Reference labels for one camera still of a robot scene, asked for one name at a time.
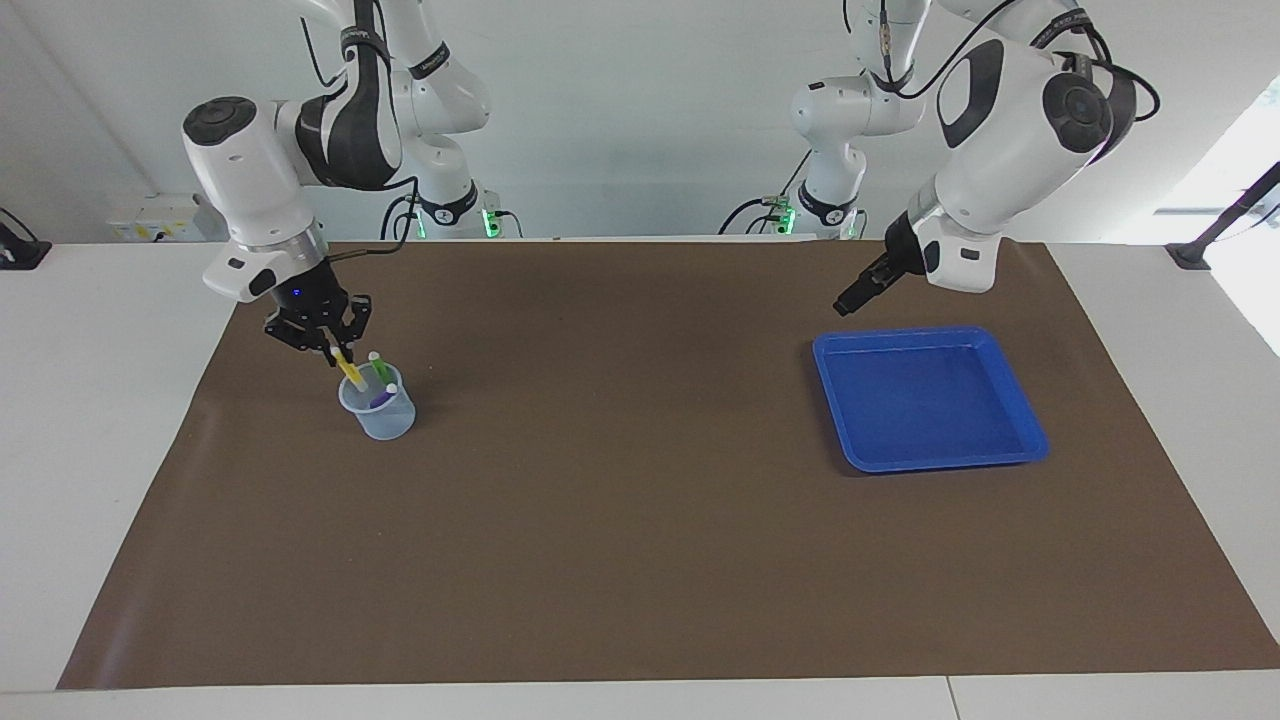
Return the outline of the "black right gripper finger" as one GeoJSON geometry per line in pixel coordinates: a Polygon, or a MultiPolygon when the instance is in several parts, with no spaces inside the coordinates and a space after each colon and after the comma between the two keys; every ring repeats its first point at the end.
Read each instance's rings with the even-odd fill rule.
{"type": "Polygon", "coordinates": [[[372,315],[372,299],[365,293],[349,297],[346,319],[338,325],[338,347],[343,354],[352,354],[355,345],[362,340],[372,315]]]}
{"type": "Polygon", "coordinates": [[[332,347],[334,328],[340,320],[319,310],[275,310],[264,323],[264,332],[273,340],[305,352],[319,354],[329,366],[337,366],[332,347]]]}

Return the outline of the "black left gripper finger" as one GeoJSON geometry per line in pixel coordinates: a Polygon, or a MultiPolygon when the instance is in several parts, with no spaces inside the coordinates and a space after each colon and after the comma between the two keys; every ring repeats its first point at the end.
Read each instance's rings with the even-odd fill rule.
{"type": "Polygon", "coordinates": [[[833,301],[833,310],[860,310],[890,287],[890,259],[877,258],[833,301]]]}
{"type": "Polygon", "coordinates": [[[891,266],[868,266],[842,293],[841,316],[858,313],[873,299],[881,296],[897,282],[897,272],[891,266]]]}

